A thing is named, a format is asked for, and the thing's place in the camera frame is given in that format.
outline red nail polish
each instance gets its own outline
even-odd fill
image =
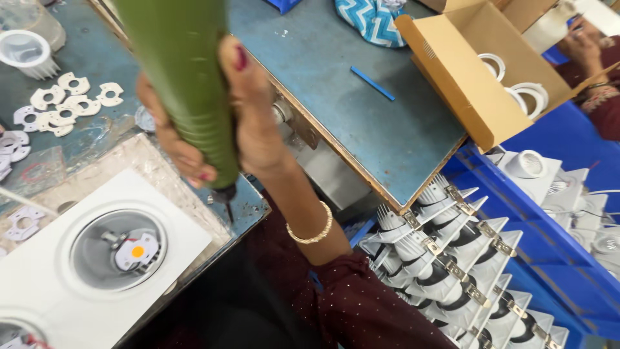
[[[237,71],[242,71],[243,69],[245,69],[247,67],[247,55],[246,55],[246,50],[245,48],[243,48],[243,46],[238,45],[237,46],[237,65],[235,66],[235,69],[237,69]]]

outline blue workbench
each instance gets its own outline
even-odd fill
[[[267,1],[230,0],[229,27],[324,127],[326,142],[398,211],[465,134],[410,61],[410,49],[367,43],[336,14],[333,0],[303,0],[284,16]]]
[[[91,90],[86,94],[95,99],[99,85],[116,82],[125,92],[123,102],[116,107],[102,107],[96,116],[79,117],[75,129],[64,137],[55,137],[51,132],[29,133],[31,153],[62,146],[67,175],[92,163],[118,142],[139,130],[133,126],[133,115],[140,102],[135,94],[135,80],[139,72],[137,62],[104,20],[95,12],[87,0],[65,0],[49,8],[67,33],[66,45],[54,56],[60,66],[59,75],[72,71],[75,76],[88,77]],[[13,112],[30,104],[30,96],[38,88],[50,88],[56,78],[39,81],[26,77],[19,70],[0,64],[0,122],[7,130],[21,130],[13,124]],[[6,185],[21,175],[13,171],[1,183]],[[259,222],[270,208],[266,200],[242,176],[237,180],[237,197],[231,203],[236,218],[231,230],[233,241]],[[208,189],[195,191],[203,202]],[[220,204],[210,205],[225,222],[228,215]]]

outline blue plastic bin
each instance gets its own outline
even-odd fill
[[[549,302],[549,309],[541,311],[558,319],[572,318],[572,328],[581,328],[583,334],[620,340],[618,280],[482,156],[473,142],[456,152],[443,173],[459,188],[480,187],[468,198],[471,201],[489,196],[479,212],[483,219],[509,217],[504,230],[523,231],[516,261],[530,280],[515,279],[521,281],[528,292],[532,292],[527,289],[531,285],[545,290],[554,300]],[[564,316],[559,309],[566,311]],[[562,325],[571,327],[566,321]]]
[[[301,0],[267,0],[275,7],[280,9],[280,14],[285,14],[290,11],[293,6],[297,5]]]

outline blue and white zigzag cloth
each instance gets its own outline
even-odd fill
[[[402,9],[391,9],[385,0],[335,0],[335,3],[338,15],[359,30],[364,40],[385,47],[407,45],[394,25],[394,19],[405,13]]]

